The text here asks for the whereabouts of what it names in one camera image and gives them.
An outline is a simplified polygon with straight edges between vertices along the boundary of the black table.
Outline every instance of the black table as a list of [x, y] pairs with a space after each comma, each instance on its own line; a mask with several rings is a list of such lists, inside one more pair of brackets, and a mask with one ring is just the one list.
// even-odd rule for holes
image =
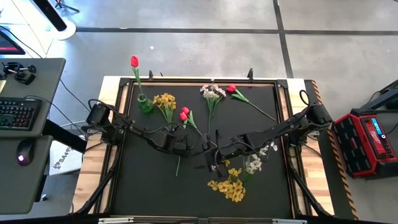
[[[62, 129], [47, 119], [51, 103], [65, 66], [64, 58], [7, 58], [0, 63], [19, 62], [23, 66], [35, 65], [36, 78], [30, 85], [23, 85], [8, 75], [0, 97], [23, 98], [27, 95], [39, 96], [42, 101], [40, 111], [31, 131], [0, 131], [0, 214], [27, 213], [37, 201], [44, 186], [43, 173], [52, 139], [77, 151], [83, 152], [86, 142], [78, 136]], [[16, 162], [16, 149], [25, 138], [37, 138], [34, 161], [21, 167]]]

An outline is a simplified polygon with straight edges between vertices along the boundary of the floor tile line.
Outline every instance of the floor tile line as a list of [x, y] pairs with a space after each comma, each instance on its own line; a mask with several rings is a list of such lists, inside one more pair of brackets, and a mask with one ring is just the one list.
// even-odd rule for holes
[[287, 34], [287, 35], [398, 35], [398, 30], [279, 30], [279, 29], [196, 29], [196, 28], [113, 28], [77, 27], [77, 32], [187, 33], [187, 34]]

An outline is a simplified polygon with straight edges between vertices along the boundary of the wooden table frame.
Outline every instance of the wooden table frame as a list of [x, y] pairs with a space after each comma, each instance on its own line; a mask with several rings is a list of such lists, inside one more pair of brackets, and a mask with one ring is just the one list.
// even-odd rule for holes
[[[129, 96], [131, 96], [131, 93], [127, 92], [128, 85], [130, 85], [128, 80], [130, 80], [130, 78], [133, 77], [104, 77], [101, 92], [99, 94], [99, 99], [107, 104], [116, 105], [120, 113], [129, 111], [127, 108], [125, 109], [125, 102], [129, 101], [128, 98]], [[162, 82], [167, 82], [168, 80], [178, 79], [181, 79], [181, 77], [167, 77], [160, 78], [158, 80]], [[185, 82], [187, 81], [187, 79], [203, 79], [204, 82], [208, 82], [210, 80], [210, 78], [203, 77], [183, 77], [183, 79], [185, 80]], [[215, 82], [218, 83], [220, 80], [229, 80], [229, 82], [236, 83], [239, 82], [240, 79], [216, 78]], [[242, 79], [242, 81], [246, 82], [245, 85], [253, 85], [252, 83], [248, 83], [247, 78]], [[291, 117], [292, 114], [298, 113], [306, 107], [306, 105], [299, 97], [299, 91], [305, 90], [305, 84], [304, 80], [302, 79], [278, 80], [277, 82], [277, 95], [280, 96], [279, 103], [282, 106], [280, 108], [280, 111], [283, 114], [283, 119], [286, 120]], [[99, 134], [90, 137], [87, 147], [99, 143], [99, 139]], [[308, 139], [308, 145], [320, 152], [318, 143], [316, 141]], [[80, 176], [75, 190], [75, 195], [73, 197], [75, 210], [81, 208], [83, 204], [87, 201], [87, 199], [91, 196], [95, 188], [98, 186], [98, 183], [100, 182], [104, 172], [109, 169], [111, 164], [113, 163], [115, 153], [116, 146], [107, 147], [104, 144], [96, 146], [85, 153]], [[299, 171], [299, 174], [304, 177], [308, 188], [310, 189], [312, 194], [314, 194], [318, 202], [320, 202], [320, 204], [327, 212], [329, 212], [330, 214], [334, 214], [328, 189], [328, 183], [326, 180], [325, 171], [323, 170], [322, 159], [318, 157], [315, 153], [303, 149], [301, 156], [298, 156], [297, 159], [292, 160], [295, 168]], [[112, 201], [112, 194], [109, 197], [109, 188], [111, 185], [114, 185], [115, 182], [115, 179], [112, 179], [112, 181], [107, 184], [106, 188], [103, 191], [103, 195], [99, 200], [100, 203], [96, 203], [96, 206], [91, 209], [90, 213], [106, 211], [106, 205]], [[294, 211], [294, 213], [296, 212], [295, 208], [298, 208], [302, 212], [302, 214], [316, 215], [313, 209], [310, 209], [310, 205], [304, 198], [303, 193], [297, 183], [292, 185], [292, 183], [294, 183], [294, 180], [291, 177], [289, 177], [289, 183], [289, 187], [295, 189], [291, 190], [290, 195], [290, 198], [293, 199], [292, 210]]]

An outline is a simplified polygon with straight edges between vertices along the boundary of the yellow daffodil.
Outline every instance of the yellow daffodil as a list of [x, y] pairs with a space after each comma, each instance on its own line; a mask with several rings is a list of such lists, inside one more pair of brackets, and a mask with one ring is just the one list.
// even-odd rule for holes
[[230, 162], [229, 160], [226, 159], [226, 160], [223, 161], [223, 163], [225, 164], [226, 167], [228, 167], [228, 166], [230, 165], [231, 162]]
[[154, 104], [162, 111], [166, 122], [171, 123], [173, 119], [173, 110], [176, 109], [177, 103], [175, 97], [164, 93], [163, 95], [154, 97]]
[[242, 173], [242, 168], [239, 168], [239, 170], [236, 170], [235, 168], [232, 168], [228, 171], [229, 174], [231, 174], [234, 177], [237, 177], [240, 173]]
[[235, 168], [232, 168], [228, 172], [230, 175], [226, 181], [217, 182], [211, 180], [207, 183], [207, 186], [210, 186], [211, 189], [218, 190], [225, 194], [226, 199], [231, 199], [233, 202], [240, 202], [246, 194], [246, 189], [243, 187], [242, 181], [238, 178], [238, 175], [242, 172], [242, 169], [236, 170]]

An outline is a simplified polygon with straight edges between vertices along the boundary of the red tulip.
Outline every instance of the red tulip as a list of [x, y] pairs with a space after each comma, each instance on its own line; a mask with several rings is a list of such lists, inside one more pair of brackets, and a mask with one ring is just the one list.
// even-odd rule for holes
[[188, 115], [189, 114], [189, 109], [187, 107], [183, 107], [182, 108], [182, 112]]
[[236, 90], [236, 86], [234, 84], [230, 84], [228, 88], [233, 89], [234, 91]]
[[180, 119], [182, 120], [182, 121], [185, 121], [186, 119], [188, 119], [188, 116], [183, 112], [183, 113], [180, 113]]
[[130, 64], [132, 67], [138, 67], [138, 58], [136, 56], [132, 56], [130, 60]]

